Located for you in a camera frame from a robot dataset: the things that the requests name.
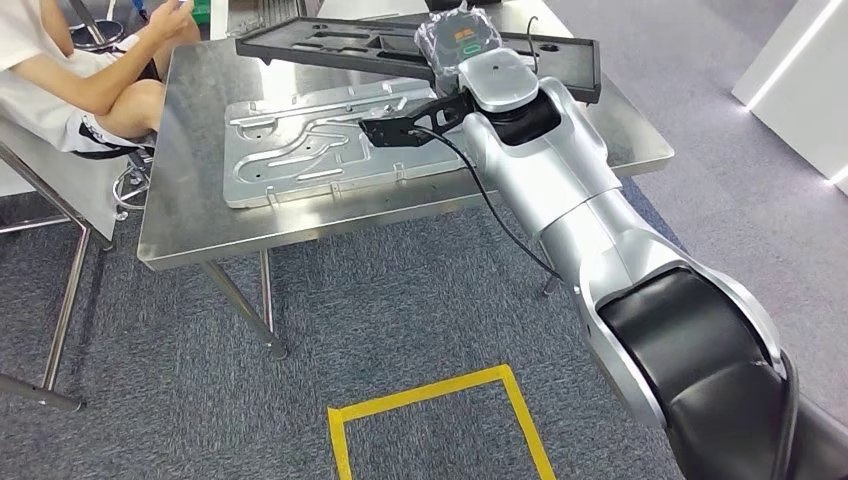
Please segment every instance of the yellow tape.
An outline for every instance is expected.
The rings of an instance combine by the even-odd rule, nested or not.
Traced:
[[[350,459],[347,452],[344,422],[376,415],[388,410],[394,410],[395,408],[441,397],[449,393],[497,380],[501,380],[504,384],[509,402],[515,411],[515,416],[518,418],[518,424],[521,426],[521,431],[524,432],[524,438],[527,441],[527,447],[530,449],[530,455],[533,457],[533,463],[536,464],[536,471],[539,472],[539,477],[542,480],[555,480],[554,470],[551,467],[551,462],[548,460],[548,455],[545,453],[542,439],[539,438],[539,432],[536,431],[533,418],[530,416],[530,411],[527,409],[524,397],[521,396],[521,389],[518,387],[515,375],[513,375],[512,369],[508,365],[498,365],[497,367],[487,368],[478,372],[442,380],[441,382],[431,383],[430,385],[424,385],[423,387],[375,398],[341,409],[328,408],[327,418],[330,426],[330,439],[333,443],[333,453],[336,456],[336,468],[339,470],[339,479],[353,480]]]
[[[465,390],[466,388],[476,387],[484,383],[494,382],[501,379],[501,370],[499,367],[487,368],[479,372],[469,373],[459,377],[442,380],[441,382],[431,383],[423,387],[413,388],[385,397],[375,398],[367,402],[357,403],[349,407],[341,409],[342,418],[344,421],[356,420],[357,418],[367,417],[382,413],[395,408],[405,407],[406,405],[430,400],[432,398],[441,397],[449,393]]]
[[[518,388],[515,375],[513,375],[512,369],[506,365],[501,365],[499,368],[501,369],[504,388],[506,388],[506,395],[509,397],[510,403],[512,403],[512,409],[518,418],[518,424],[521,425],[521,430],[524,432],[524,439],[527,440],[527,447],[530,448],[530,455],[533,456],[533,463],[536,464],[536,471],[539,472],[539,478],[542,480],[555,480],[554,469],[551,467],[550,460],[548,460],[548,454],[545,453],[545,447],[542,445],[539,432],[536,431],[536,425],[533,423],[533,417],[530,416],[527,403],[521,395],[521,389]]]
[[[333,453],[336,455],[339,480],[353,480],[353,473],[350,471],[350,459],[347,456],[347,437],[344,433],[342,413],[334,408],[328,408],[327,421],[330,424],[330,440],[333,442]]]

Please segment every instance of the tabletop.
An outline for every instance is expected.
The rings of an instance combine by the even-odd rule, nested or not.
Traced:
[[[530,16],[541,35],[569,35],[541,1],[487,8],[502,31],[524,30]],[[274,206],[231,209],[223,197],[227,105],[385,79],[347,70],[261,61],[235,54],[231,39],[179,47],[171,66],[165,113],[139,238],[138,257],[153,270],[212,261],[327,235],[432,216],[481,202],[459,170]],[[608,78],[588,116],[607,142],[619,176],[658,170],[671,146]]]

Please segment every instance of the person's leg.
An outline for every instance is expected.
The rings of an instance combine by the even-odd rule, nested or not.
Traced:
[[[165,86],[156,80],[139,80],[121,93],[112,111],[95,118],[107,132],[135,139],[159,131],[164,107]]]
[[[189,21],[189,24],[182,29],[179,35],[168,40],[168,42],[156,51],[153,55],[153,61],[156,63],[156,70],[159,71],[159,77],[165,80],[168,76],[168,69],[171,66],[171,54],[174,48],[180,45],[192,45],[200,42],[200,29],[194,20]]]

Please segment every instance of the plastic bag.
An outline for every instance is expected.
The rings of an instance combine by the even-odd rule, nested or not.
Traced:
[[[483,9],[458,8],[431,13],[415,32],[415,44],[436,74],[436,91],[450,95],[459,89],[459,64],[503,46],[503,40]]]

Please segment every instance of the black cable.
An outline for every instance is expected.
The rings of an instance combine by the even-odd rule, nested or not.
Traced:
[[[536,46],[533,45],[533,34],[530,33],[530,27],[533,26],[533,20],[539,21],[539,17],[532,16],[527,22],[527,42],[530,43],[530,55],[533,55],[533,73],[539,74],[539,57],[536,56]]]
[[[492,201],[489,199],[489,194],[486,193],[486,187],[483,186],[483,182],[480,180],[480,176],[477,175],[477,171],[474,169],[474,165],[472,165],[471,161],[468,160],[468,157],[466,157],[465,154],[462,153],[462,150],[460,150],[455,143],[443,137],[442,135],[439,135],[438,133],[430,130],[429,128],[416,126],[413,131],[418,131],[429,135],[433,139],[444,143],[448,148],[453,150],[454,153],[456,153],[459,158],[462,159],[463,162],[465,162],[465,166],[468,167],[468,171],[471,173],[471,177],[474,178],[474,183],[477,184],[477,188],[480,189],[480,193],[483,195],[483,200],[486,201],[486,205],[489,206],[489,210],[491,210],[492,215],[495,217],[495,220],[498,221],[498,224],[501,226],[503,231],[506,232],[509,238],[512,239],[512,241],[515,242],[515,244],[518,245],[521,250],[524,250],[524,253],[526,253],[530,258],[532,258],[534,262],[539,264],[539,266],[542,267],[546,272],[550,273],[558,280],[562,280],[562,277],[560,277],[559,274],[553,268],[548,266],[547,263],[543,262],[542,259],[536,256],[535,253],[530,251],[530,249],[527,248],[527,246],[524,245],[524,243],[519,240],[519,238],[516,237],[514,233],[512,233],[512,230],[510,230],[509,227],[506,226],[503,219],[501,219],[501,216],[498,215],[498,212],[495,210],[495,206],[492,205]]]
[[[798,422],[798,400],[800,397],[798,373],[786,352],[780,352],[780,360],[786,369],[786,389],[783,394],[783,412],[780,418],[780,437],[777,452],[771,469],[772,480],[789,478],[789,466],[792,460],[792,442],[795,439],[795,425]]]

